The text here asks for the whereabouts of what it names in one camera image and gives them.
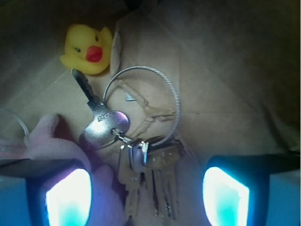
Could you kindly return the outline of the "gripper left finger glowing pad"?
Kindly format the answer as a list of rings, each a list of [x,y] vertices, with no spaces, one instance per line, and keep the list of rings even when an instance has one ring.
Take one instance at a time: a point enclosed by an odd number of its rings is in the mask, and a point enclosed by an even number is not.
[[[85,226],[91,176],[76,159],[0,161],[2,226]]]

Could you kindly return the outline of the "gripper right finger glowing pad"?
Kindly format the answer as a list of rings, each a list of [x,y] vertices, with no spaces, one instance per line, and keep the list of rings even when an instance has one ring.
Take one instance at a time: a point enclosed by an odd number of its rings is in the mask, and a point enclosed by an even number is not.
[[[212,226],[299,226],[300,156],[214,156],[203,177],[203,203]]]

